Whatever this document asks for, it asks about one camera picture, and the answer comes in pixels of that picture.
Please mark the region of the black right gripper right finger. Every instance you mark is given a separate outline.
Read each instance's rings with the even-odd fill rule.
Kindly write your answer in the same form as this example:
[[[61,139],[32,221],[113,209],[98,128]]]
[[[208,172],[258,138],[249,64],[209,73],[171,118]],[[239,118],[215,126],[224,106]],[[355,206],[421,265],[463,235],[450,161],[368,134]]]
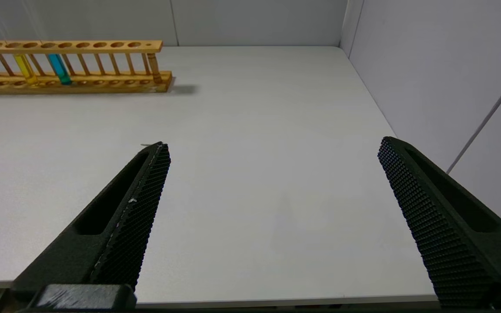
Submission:
[[[405,141],[377,157],[440,307],[501,312],[501,218]]]

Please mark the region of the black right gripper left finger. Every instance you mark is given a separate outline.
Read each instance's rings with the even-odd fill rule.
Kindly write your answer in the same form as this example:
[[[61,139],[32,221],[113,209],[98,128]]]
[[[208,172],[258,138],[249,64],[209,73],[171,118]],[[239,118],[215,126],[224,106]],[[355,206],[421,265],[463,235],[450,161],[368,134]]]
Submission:
[[[139,151],[12,282],[20,312],[133,311],[170,164],[161,141]]]

